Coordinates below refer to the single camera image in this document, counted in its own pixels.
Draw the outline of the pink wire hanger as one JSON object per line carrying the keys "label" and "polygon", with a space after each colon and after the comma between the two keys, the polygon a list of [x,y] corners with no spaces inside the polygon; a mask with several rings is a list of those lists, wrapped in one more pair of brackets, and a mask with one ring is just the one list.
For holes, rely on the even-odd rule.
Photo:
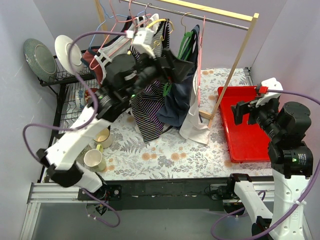
{"label": "pink wire hanger", "polygon": [[203,16],[202,31],[198,37],[198,59],[197,59],[197,104],[201,105],[201,68],[202,68],[202,49],[203,49],[203,36],[205,32],[206,16]]}

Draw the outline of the white tank top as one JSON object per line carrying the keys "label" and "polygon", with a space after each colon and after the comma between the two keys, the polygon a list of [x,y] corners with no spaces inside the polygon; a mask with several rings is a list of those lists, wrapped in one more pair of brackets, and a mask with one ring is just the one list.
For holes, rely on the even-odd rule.
{"label": "white tank top", "polygon": [[198,66],[192,80],[192,90],[189,100],[189,110],[180,127],[179,134],[186,140],[192,140],[199,144],[209,143],[210,129],[208,125],[201,122],[200,108],[198,107],[197,88],[198,88]]}

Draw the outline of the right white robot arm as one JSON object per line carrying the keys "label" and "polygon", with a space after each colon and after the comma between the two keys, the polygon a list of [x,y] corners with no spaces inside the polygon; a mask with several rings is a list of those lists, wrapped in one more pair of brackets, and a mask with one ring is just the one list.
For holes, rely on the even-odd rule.
{"label": "right white robot arm", "polygon": [[251,233],[258,239],[303,240],[304,203],[300,199],[313,172],[313,154],[303,138],[311,126],[310,110],[290,101],[279,107],[277,98],[257,106],[257,100],[240,101],[231,107],[234,123],[258,124],[266,133],[268,156],[274,182],[273,210],[258,196],[247,174],[230,175],[227,195],[239,198],[252,222]]}

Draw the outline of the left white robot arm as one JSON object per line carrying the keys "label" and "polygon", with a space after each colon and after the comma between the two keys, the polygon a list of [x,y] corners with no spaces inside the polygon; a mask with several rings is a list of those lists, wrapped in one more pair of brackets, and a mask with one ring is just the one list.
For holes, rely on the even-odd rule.
{"label": "left white robot arm", "polygon": [[37,156],[50,179],[64,188],[77,186],[95,200],[106,196],[106,187],[97,173],[81,166],[76,158],[90,141],[108,128],[146,87],[155,81],[181,83],[194,63],[178,59],[169,48],[162,57],[143,53],[139,60],[122,53],[106,66],[107,75],[70,129],[51,147],[40,148]]}

